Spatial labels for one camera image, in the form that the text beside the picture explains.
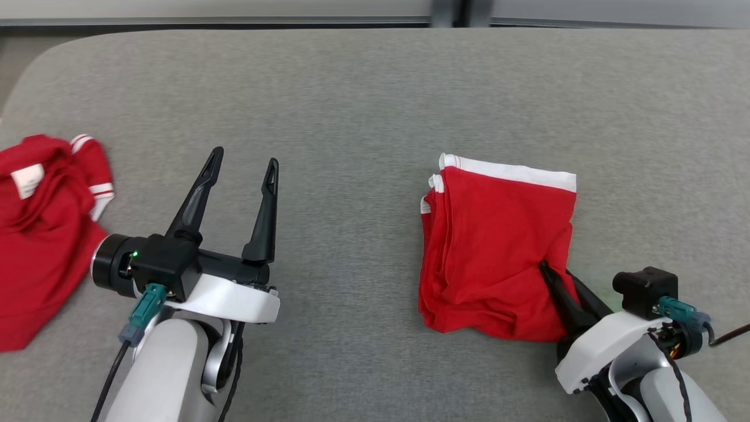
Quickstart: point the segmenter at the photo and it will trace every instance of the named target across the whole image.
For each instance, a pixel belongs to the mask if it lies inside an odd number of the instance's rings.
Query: wall
[[[152,17],[429,16],[431,0],[1,0],[0,21]]]
[[[748,28],[750,0],[496,0],[492,16],[495,22],[506,18]]]

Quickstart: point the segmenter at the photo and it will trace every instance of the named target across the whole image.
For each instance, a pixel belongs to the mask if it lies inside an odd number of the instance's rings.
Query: gray fabric surface
[[[612,304],[618,271],[674,272],[724,333],[750,320],[749,47],[739,31],[105,35],[25,72],[0,147],[98,137],[117,189],[101,223],[144,236],[223,145],[202,232],[230,254],[278,158],[282,307],[245,331],[230,421],[597,421],[590,395],[558,385],[553,345],[424,327],[427,178],[441,152],[577,173],[571,270]],[[2,420],[88,420],[133,304],[86,279],[28,349],[0,355]],[[746,420],[749,354],[737,339],[680,365]]]

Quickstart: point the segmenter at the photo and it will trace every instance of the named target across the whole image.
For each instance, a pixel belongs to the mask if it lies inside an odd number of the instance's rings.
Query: electrical wire
[[[654,336],[652,333],[649,333],[649,337],[651,337],[651,340],[654,341],[656,344],[656,347],[664,354],[664,357],[667,358],[667,362],[669,362],[669,366],[672,367],[672,371],[674,372],[675,378],[677,378],[677,382],[679,382],[679,393],[683,397],[682,398],[682,409],[685,412],[685,422],[693,422],[693,413],[690,410],[690,398],[688,397],[688,387],[685,384],[685,379],[683,378],[683,372],[680,371],[680,368],[677,367],[677,364],[674,363],[674,359],[669,355],[669,352],[667,349],[664,348],[662,343],[659,341],[656,336]]]
[[[125,340],[122,342],[122,347],[120,347],[120,351],[117,352],[117,356],[115,357],[115,361],[112,362],[112,367],[109,368],[109,375],[106,376],[106,380],[104,381],[104,386],[101,388],[101,393],[99,393],[99,400],[96,402],[96,407],[94,408],[94,414],[91,416],[91,422],[96,422],[99,420],[99,414],[101,413],[101,409],[104,407],[104,402],[107,400],[107,394],[110,392],[110,388],[112,387],[112,382],[115,381],[115,375],[117,374],[117,369],[120,367],[120,363],[122,363],[122,358],[125,357],[125,352],[128,351],[129,347],[131,346],[130,340]]]
[[[744,333],[747,333],[750,331],[750,324],[743,325],[740,328],[737,328],[736,330],[732,330],[729,333],[726,333],[725,335],[716,338],[716,334],[713,332],[713,327],[711,327],[711,323],[704,322],[703,327],[706,328],[706,331],[708,331],[708,346],[709,347],[717,347],[719,345],[722,345],[729,340],[732,340],[733,338],[740,336]]]
[[[232,405],[232,398],[234,397],[234,393],[237,391],[239,369],[242,366],[242,346],[242,336],[239,336],[239,341],[237,341],[237,367],[235,369],[235,376],[232,380],[232,387],[230,387],[229,389],[229,395],[226,398],[226,403],[224,403],[224,408],[221,410],[221,416],[219,417],[219,420],[217,422],[224,422],[224,418],[227,417],[227,412],[230,410],[230,406]]]

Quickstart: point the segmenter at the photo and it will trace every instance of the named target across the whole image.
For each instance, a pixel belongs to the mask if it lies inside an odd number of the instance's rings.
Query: teal connector
[[[695,306],[680,302],[671,297],[663,297],[658,301],[658,313],[672,321],[681,322],[692,330],[705,333],[711,325],[711,317],[705,312],[699,312]]]
[[[145,291],[135,308],[128,317],[130,324],[144,330],[146,325],[149,325],[149,321],[154,317],[164,303],[167,301],[167,288],[162,285],[151,283],[145,287]]]
[[[680,302],[672,297],[664,296],[658,300],[658,313],[672,321],[687,324],[690,322],[692,313],[696,311],[695,306]]]

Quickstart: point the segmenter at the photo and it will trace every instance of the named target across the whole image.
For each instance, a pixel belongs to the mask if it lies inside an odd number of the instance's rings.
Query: white patch
[[[26,199],[34,194],[39,182],[44,178],[44,167],[42,164],[34,164],[10,174],[18,188],[18,196]]]

